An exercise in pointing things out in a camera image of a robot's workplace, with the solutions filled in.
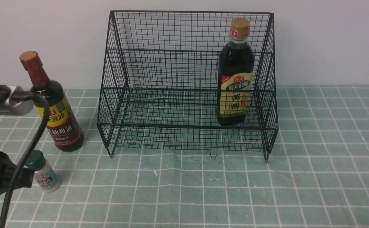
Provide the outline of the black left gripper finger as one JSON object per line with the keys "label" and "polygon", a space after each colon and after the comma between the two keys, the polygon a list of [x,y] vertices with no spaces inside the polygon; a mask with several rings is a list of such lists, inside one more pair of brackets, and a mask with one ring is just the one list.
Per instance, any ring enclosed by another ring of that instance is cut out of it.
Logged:
{"label": "black left gripper finger", "polygon": [[34,181],[34,170],[30,168],[22,168],[16,174],[16,180],[14,182],[14,189],[31,188]]}

